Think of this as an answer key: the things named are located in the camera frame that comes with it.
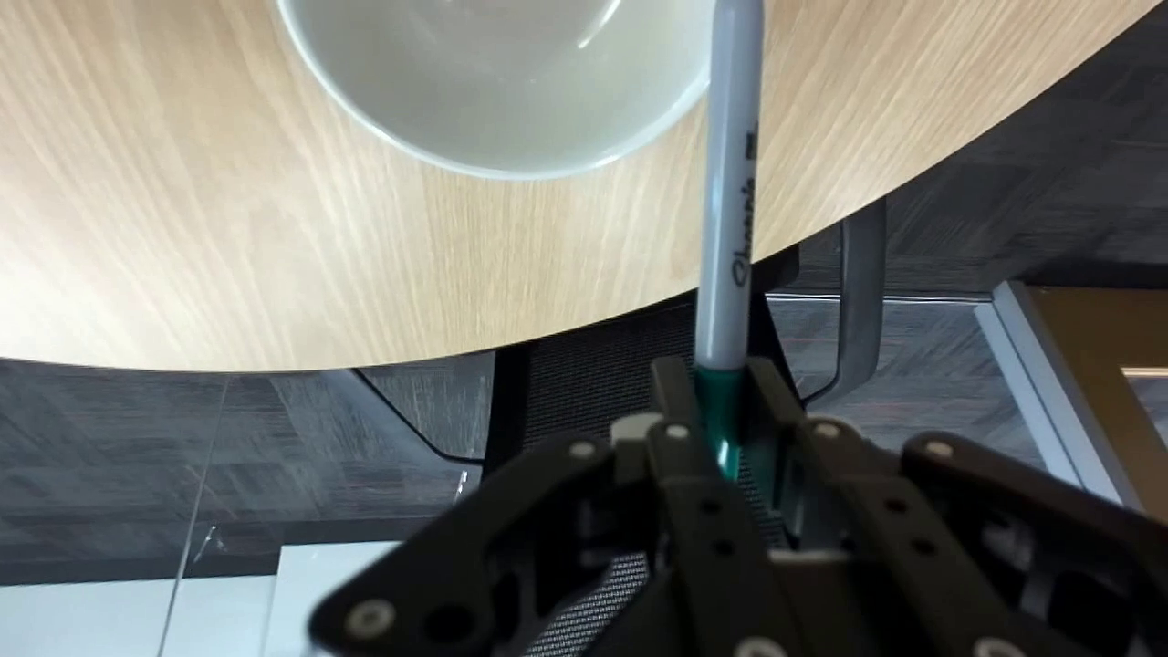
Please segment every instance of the white pen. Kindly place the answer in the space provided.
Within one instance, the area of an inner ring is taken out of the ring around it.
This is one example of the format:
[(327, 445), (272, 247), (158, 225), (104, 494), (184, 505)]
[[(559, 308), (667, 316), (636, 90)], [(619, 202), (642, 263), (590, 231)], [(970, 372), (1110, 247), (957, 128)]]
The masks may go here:
[(692, 369), (704, 435), (729, 478), (740, 467), (738, 397), (750, 308), (764, 25), (764, 0), (714, 0)]

